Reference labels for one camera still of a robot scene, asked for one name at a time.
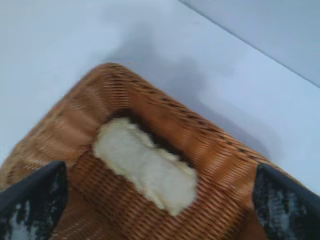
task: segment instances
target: brown wicker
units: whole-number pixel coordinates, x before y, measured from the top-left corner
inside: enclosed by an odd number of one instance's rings
[[[196,168],[197,199],[179,216],[93,157],[99,126],[120,110],[139,115]],[[93,69],[16,145],[0,188],[54,160],[68,166],[70,199],[52,239],[265,238],[251,194],[257,164],[269,161],[121,65]]]

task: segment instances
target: white table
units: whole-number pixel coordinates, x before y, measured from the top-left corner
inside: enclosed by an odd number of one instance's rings
[[[320,193],[320,89],[177,0],[0,0],[0,34],[0,162],[116,62]]]

